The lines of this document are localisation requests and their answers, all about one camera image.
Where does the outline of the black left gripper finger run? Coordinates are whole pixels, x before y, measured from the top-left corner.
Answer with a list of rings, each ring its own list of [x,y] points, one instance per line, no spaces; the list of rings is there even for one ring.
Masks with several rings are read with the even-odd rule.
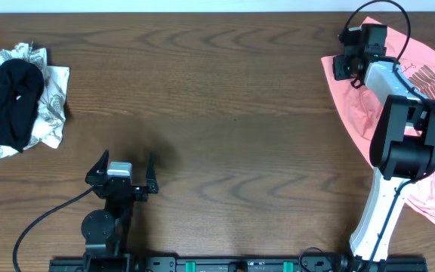
[[[148,193],[157,194],[159,192],[159,186],[156,179],[156,171],[154,166],[154,156],[152,153],[149,154],[149,158],[147,161],[145,181]]]
[[[85,183],[89,185],[104,185],[107,182],[107,166],[109,161],[109,151],[105,150],[99,160],[88,171]]]

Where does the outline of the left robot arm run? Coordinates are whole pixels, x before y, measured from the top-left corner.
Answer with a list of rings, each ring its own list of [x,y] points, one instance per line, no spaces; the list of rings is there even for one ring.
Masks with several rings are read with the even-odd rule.
[[[147,160],[146,184],[137,186],[132,181],[132,164],[110,162],[107,150],[86,174],[85,182],[105,205],[90,212],[82,222],[84,272],[138,270],[138,260],[127,250],[126,243],[134,204],[146,202],[150,194],[159,192],[153,155]]]

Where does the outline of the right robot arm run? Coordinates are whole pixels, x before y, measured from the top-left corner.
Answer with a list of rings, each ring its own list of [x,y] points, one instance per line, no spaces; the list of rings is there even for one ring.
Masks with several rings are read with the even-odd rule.
[[[435,100],[416,91],[392,57],[341,54],[332,69],[335,79],[366,86],[383,105],[369,147],[372,190],[350,237],[351,253],[366,270],[385,263],[412,185],[435,172]]]

